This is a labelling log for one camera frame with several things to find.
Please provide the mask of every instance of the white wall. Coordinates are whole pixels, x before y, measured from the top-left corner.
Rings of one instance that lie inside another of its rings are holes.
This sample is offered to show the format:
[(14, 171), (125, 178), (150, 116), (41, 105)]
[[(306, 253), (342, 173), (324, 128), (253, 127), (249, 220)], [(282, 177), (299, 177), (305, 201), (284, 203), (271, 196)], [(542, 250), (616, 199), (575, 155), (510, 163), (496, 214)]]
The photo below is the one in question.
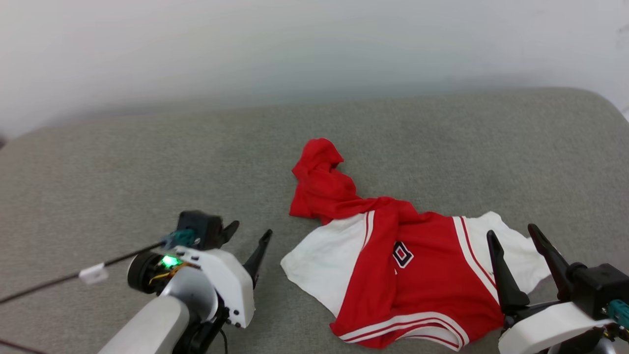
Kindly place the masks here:
[(0, 0), (0, 134), (519, 86), (629, 114), (629, 0)]

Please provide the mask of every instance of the black cable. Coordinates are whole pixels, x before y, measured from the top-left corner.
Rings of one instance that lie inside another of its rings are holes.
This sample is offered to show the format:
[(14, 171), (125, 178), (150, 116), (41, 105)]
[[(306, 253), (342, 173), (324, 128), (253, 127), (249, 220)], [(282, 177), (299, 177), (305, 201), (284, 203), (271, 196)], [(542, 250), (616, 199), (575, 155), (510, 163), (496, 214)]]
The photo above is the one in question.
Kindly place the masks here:
[[(133, 256), (137, 256), (138, 254), (140, 254), (142, 252), (150, 251), (153, 248), (161, 247), (161, 246), (163, 246), (165, 244), (166, 244), (166, 241), (161, 241), (161, 242), (158, 242), (158, 243), (154, 243), (154, 244), (152, 244), (150, 246), (144, 247), (143, 249), (139, 249), (138, 251), (127, 253), (124, 256), (120, 256), (120, 257), (114, 258), (112, 260), (103, 262), (103, 264), (104, 264), (104, 266), (110, 266), (110, 265), (116, 264), (118, 262), (127, 260), (127, 259), (129, 259), (129, 258), (131, 258)], [(48, 281), (48, 282), (45, 282), (45, 283), (41, 283), (39, 285), (35, 285), (32, 288), (28, 288), (26, 290), (22, 290), (22, 291), (17, 292), (17, 293), (15, 293), (13, 295), (9, 295), (9, 296), (7, 296), (5, 298), (0, 299), (0, 305), (5, 304), (5, 303), (7, 303), (7, 302), (9, 302), (11, 300), (18, 299), (18, 298), (20, 298), (22, 296), (26, 296), (28, 294), (32, 294), (34, 292), (38, 292), (38, 291), (43, 290), (45, 288), (49, 288), (49, 287), (53, 287), (54, 285), (65, 283), (68, 280), (76, 279), (76, 278), (79, 277), (79, 274), (80, 274), (80, 272), (69, 274), (69, 275), (66, 275), (66, 276), (58, 278), (58, 279), (54, 279), (54, 280), (51, 280), (51, 281)], [(223, 337), (225, 338), (225, 350), (227, 350), (227, 337), (225, 337), (224, 333), (223, 333)], [(14, 348), (14, 349), (17, 349), (17, 350), (21, 350), (21, 351), (23, 351), (25, 353), (46, 354), (43, 351), (38, 351), (38, 350), (35, 350), (35, 349), (27, 348), (25, 346), (21, 346), (21, 345), (15, 344), (15, 343), (10, 343), (10, 342), (7, 342), (7, 341), (2, 340), (2, 339), (0, 339), (0, 346), (7, 346), (9, 348)]]
[(17, 349), (17, 350), (21, 350), (21, 351), (23, 351), (23, 352), (25, 352), (25, 353), (31, 353), (31, 354), (46, 354), (46, 353), (44, 353), (43, 351), (39, 351), (39, 350), (32, 349), (32, 348), (27, 348), (27, 347), (25, 347), (25, 346), (21, 346), (21, 345), (19, 345), (19, 344), (15, 344), (15, 343), (7, 342), (7, 341), (4, 341), (4, 340), (0, 340), (0, 345), (7, 346), (7, 347), (9, 347), (9, 348), (13, 348), (13, 349)]
[(223, 335), (223, 343), (225, 343), (225, 354), (227, 354), (227, 336), (223, 332), (223, 328), (218, 330)]
[[(140, 254), (142, 252), (150, 251), (153, 248), (157, 248), (157, 247), (163, 246), (164, 243), (165, 243), (165, 241), (152, 244), (151, 246), (144, 247), (143, 249), (140, 249), (138, 251), (131, 252), (131, 253), (125, 254), (124, 256), (120, 256), (118, 258), (114, 258), (113, 260), (109, 260), (107, 262), (104, 262), (104, 264), (105, 264), (105, 266), (110, 266), (110, 265), (116, 264), (116, 263), (118, 263), (120, 261), (127, 260), (128, 258), (131, 258), (133, 256), (137, 256), (138, 254)], [(20, 298), (22, 296), (25, 296), (25, 295), (28, 295), (28, 294), (32, 294), (33, 292), (37, 292), (37, 291), (43, 290), (45, 288), (52, 287), (52, 286), (57, 285), (57, 284), (65, 283), (68, 280), (76, 279), (76, 278), (79, 277), (79, 273), (80, 272), (69, 274), (69, 275), (66, 275), (64, 277), (61, 277), (61, 278), (58, 278), (58, 279), (55, 279), (55, 280), (51, 280), (49, 282), (45, 282), (45, 283), (42, 283), (42, 284), (39, 284), (39, 285), (35, 285), (32, 288), (28, 288), (26, 290), (22, 290), (22, 291), (17, 292), (17, 293), (15, 293), (13, 295), (9, 295), (9, 296), (7, 296), (7, 297), (5, 297), (3, 299), (0, 299), (0, 305), (5, 304), (5, 303), (7, 303), (7, 302), (9, 302), (11, 300), (15, 300), (17, 298)]]

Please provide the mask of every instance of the red jersey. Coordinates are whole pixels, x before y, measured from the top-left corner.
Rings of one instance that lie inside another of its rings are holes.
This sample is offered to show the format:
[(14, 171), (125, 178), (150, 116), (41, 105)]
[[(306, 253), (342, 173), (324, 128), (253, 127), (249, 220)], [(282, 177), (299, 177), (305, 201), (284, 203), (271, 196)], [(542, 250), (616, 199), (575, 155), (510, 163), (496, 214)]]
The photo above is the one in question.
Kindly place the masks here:
[(360, 198), (351, 178), (336, 170), (342, 161), (326, 139), (304, 148), (293, 169), (291, 215), (318, 217), (324, 225), (281, 262), (292, 282), (337, 317), (330, 328), (341, 340), (384, 348), (418, 338), (458, 351), (500, 328), (490, 229), (522, 291), (550, 275), (532, 241), (498, 214), (419, 214), (409, 202)]

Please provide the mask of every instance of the gray fabric surface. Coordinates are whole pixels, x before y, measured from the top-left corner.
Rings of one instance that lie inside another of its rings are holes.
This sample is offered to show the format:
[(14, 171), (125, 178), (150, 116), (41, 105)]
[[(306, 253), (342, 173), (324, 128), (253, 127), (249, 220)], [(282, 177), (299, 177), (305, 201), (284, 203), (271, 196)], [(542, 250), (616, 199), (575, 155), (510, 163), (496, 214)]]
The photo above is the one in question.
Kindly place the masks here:
[[(291, 168), (310, 138), (330, 139), (364, 197), (475, 217), (526, 234), (534, 222), (569, 261), (629, 272), (629, 125), (573, 89), (112, 118), (39, 130), (0, 151), (0, 296), (150, 244), (180, 211), (237, 219), (240, 260), (275, 231), (247, 329), (230, 353), (373, 353), (341, 342), (333, 316), (284, 276), (280, 259), (318, 223), (288, 216)], [(96, 353), (152, 297), (75, 281), (0, 307), (0, 338), (50, 353)], [(551, 300), (546, 279), (532, 300)], [(498, 332), (464, 353), (497, 353)], [(218, 338), (211, 352), (222, 353)], [(0, 353), (9, 353), (0, 348)], [(403, 340), (384, 353), (449, 353)]]

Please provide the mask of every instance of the wire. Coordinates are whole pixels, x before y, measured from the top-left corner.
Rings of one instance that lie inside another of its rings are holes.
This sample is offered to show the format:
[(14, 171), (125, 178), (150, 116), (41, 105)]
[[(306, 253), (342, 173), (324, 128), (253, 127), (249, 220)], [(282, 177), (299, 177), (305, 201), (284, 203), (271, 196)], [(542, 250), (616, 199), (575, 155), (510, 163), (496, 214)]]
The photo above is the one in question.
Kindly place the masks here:
[(225, 343), (225, 354), (227, 354), (227, 336), (223, 332), (223, 328), (218, 330), (223, 335), (223, 343)]
[(176, 266), (175, 268), (173, 268), (170, 271), (170, 275), (175, 275), (181, 268), (185, 267), (185, 266), (189, 266), (190, 263), (181, 263), (180, 265)]
[(151, 280), (148, 281), (148, 284), (151, 285), (153, 283), (153, 280), (165, 278), (165, 277), (167, 277), (169, 275), (170, 275), (170, 273), (164, 273), (164, 274), (160, 274), (160, 275), (155, 275), (153, 278), (151, 278)]
[(32, 349), (32, 348), (28, 348), (28, 347), (25, 347), (25, 346), (21, 346), (19, 344), (11, 343), (11, 342), (8, 342), (8, 341), (5, 341), (5, 340), (0, 340), (0, 345), (4, 345), (4, 346), (7, 346), (9, 348), (21, 350), (21, 351), (23, 351), (25, 353), (46, 354), (43, 351), (39, 351), (39, 350), (36, 350), (36, 349)]
[[(143, 249), (140, 249), (138, 251), (125, 254), (124, 256), (120, 256), (118, 258), (114, 258), (113, 260), (109, 260), (107, 262), (104, 262), (104, 266), (110, 266), (110, 265), (116, 264), (118, 262), (127, 260), (128, 258), (131, 258), (133, 256), (137, 256), (138, 254), (140, 254), (142, 252), (150, 251), (153, 248), (157, 248), (157, 247), (163, 246), (164, 243), (165, 243), (165, 241), (162, 241), (162, 242), (159, 242), (159, 243), (155, 243), (155, 244), (152, 244), (151, 246), (144, 247)], [(9, 296), (7, 296), (5, 298), (0, 299), (0, 305), (3, 305), (3, 304), (5, 304), (5, 303), (7, 303), (7, 302), (9, 302), (11, 300), (18, 299), (18, 298), (20, 298), (22, 296), (26, 296), (28, 294), (32, 294), (34, 292), (38, 292), (38, 291), (43, 290), (45, 288), (49, 288), (49, 287), (52, 287), (52, 286), (57, 285), (57, 284), (65, 283), (68, 280), (76, 279), (76, 278), (79, 277), (79, 273), (80, 272), (69, 274), (69, 275), (66, 275), (64, 277), (61, 277), (61, 278), (58, 278), (58, 279), (55, 279), (55, 280), (51, 280), (49, 282), (45, 282), (45, 283), (41, 283), (39, 285), (35, 285), (32, 288), (28, 288), (26, 290), (22, 290), (22, 291), (17, 292), (17, 293), (15, 293), (13, 295), (9, 295)]]
[[(116, 264), (118, 262), (127, 260), (127, 259), (129, 259), (129, 258), (131, 258), (133, 256), (137, 256), (138, 254), (140, 254), (142, 252), (150, 251), (153, 248), (158, 248), (158, 247), (161, 247), (161, 246), (163, 246), (165, 244), (166, 244), (166, 241), (161, 241), (161, 242), (158, 242), (158, 243), (154, 243), (154, 244), (152, 244), (150, 246), (147, 246), (147, 247), (144, 247), (142, 249), (139, 249), (138, 251), (127, 253), (127, 254), (125, 254), (123, 256), (114, 258), (114, 259), (109, 260), (107, 262), (103, 262), (103, 264), (104, 264), (104, 266), (114, 265), (114, 264)], [(0, 305), (6, 304), (7, 302), (15, 300), (15, 299), (18, 299), (18, 298), (20, 298), (22, 296), (26, 296), (28, 294), (32, 294), (34, 292), (38, 292), (38, 291), (43, 290), (43, 289), (46, 289), (46, 288), (49, 288), (49, 287), (53, 287), (53, 286), (61, 284), (61, 283), (65, 283), (65, 282), (67, 282), (69, 280), (76, 279), (76, 278), (79, 277), (79, 274), (80, 274), (80, 272), (69, 274), (69, 275), (66, 275), (66, 276), (58, 278), (58, 279), (50, 280), (48, 282), (41, 283), (39, 285), (35, 285), (34, 287), (28, 288), (26, 290), (22, 290), (20, 292), (16, 292), (13, 295), (9, 295), (7, 297), (4, 297), (4, 298), (0, 299)], [(25, 346), (21, 346), (21, 345), (15, 344), (15, 343), (11, 343), (11, 342), (8, 342), (8, 341), (2, 340), (2, 339), (0, 339), (0, 346), (7, 346), (9, 348), (14, 348), (14, 349), (17, 349), (17, 350), (21, 350), (21, 351), (23, 351), (25, 353), (46, 354), (43, 351), (38, 351), (38, 350), (35, 350), (35, 349), (31, 349), (31, 348), (28, 348), (28, 347), (25, 347)]]

